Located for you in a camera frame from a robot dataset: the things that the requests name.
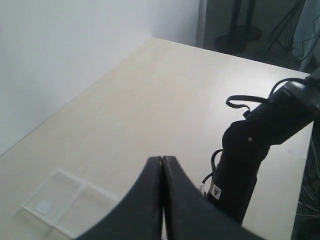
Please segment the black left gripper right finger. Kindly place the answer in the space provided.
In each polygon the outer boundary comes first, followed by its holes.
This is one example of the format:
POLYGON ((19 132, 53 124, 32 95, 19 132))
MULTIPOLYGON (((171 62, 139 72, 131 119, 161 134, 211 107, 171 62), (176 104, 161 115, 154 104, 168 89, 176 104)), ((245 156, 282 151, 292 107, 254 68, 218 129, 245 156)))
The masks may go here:
POLYGON ((209 203, 174 156, 162 158, 162 202, 168 240, 256 240, 209 203))

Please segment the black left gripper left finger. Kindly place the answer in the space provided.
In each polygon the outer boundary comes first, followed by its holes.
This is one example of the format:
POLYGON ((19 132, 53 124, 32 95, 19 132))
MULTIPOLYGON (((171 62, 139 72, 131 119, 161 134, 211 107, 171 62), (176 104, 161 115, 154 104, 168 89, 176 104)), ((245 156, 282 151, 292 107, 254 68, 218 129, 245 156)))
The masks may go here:
POLYGON ((162 157, 148 158, 125 197, 77 239, 160 240, 163 223, 162 174, 162 157))

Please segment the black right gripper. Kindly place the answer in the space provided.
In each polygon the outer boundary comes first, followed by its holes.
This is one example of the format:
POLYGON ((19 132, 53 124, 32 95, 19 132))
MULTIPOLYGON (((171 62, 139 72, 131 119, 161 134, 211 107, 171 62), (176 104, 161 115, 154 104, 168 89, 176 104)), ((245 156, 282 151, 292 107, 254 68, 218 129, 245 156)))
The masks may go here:
POLYGON ((260 165, 269 150, 268 146, 238 155, 218 149, 211 156, 211 182, 206 199, 239 225, 243 223, 260 165))

